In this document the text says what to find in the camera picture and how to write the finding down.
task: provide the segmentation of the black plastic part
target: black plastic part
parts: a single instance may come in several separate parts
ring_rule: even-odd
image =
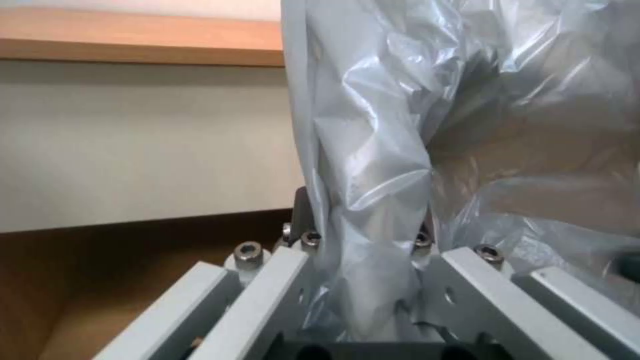
[[[300,239],[300,236],[302,236],[305,231],[315,230],[316,223],[314,221],[314,213],[311,209],[309,196],[307,195],[307,188],[303,186],[296,190],[296,196],[293,200],[289,245]]]
[[[264,360],[503,360],[498,344],[464,343],[310,343],[277,341]]]

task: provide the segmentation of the bolt head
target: bolt head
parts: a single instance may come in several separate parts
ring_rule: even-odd
[[[262,265],[262,245],[256,241],[245,241],[234,249],[234,259],[239,270],[254,270]]]
[[[284,224],[282,224],[282,239],[284,241],[289,240],[289,237],[291,236],[291,223],[290,222],[286,222]]]
[[[479,244],[474,247],[474,252],[491,265],[500,265],[504,262],[502,251],[489,244]]]
[[[316,231],[306,231],[300,236],[303,250],[317,250],[320,247],[322,236]]]

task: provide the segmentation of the metal frame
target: metal frame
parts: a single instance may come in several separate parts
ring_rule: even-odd
[[[613,359],[640,358],[640,320],[566,272],[543,268],[513,282]]]
[[[444,252],[425,271],[425,320],[460,341],[493,338],[517,359],[606,359],[468,248]]]
[[[279,247],[189,360],[261,359],[302,325],[312,271],[306,253]]]
[[[94,360],[180,359],[240,291],[236,273],[198,262]]]

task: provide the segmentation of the hole in metal bracket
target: hole in metal bracket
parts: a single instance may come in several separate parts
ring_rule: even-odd
[[[451,305],[456,305],[456,294],[453,292],[453,289],[450,287],[446,287],[444,290],[444,298]]]

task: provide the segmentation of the crumpled plastic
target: crumpled plastic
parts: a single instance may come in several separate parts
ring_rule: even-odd
[[[305,328],[414,340],[423,222],[441,251],[610,271],[640,246],[640,3],[283,0],[294,137],[323,244]]]

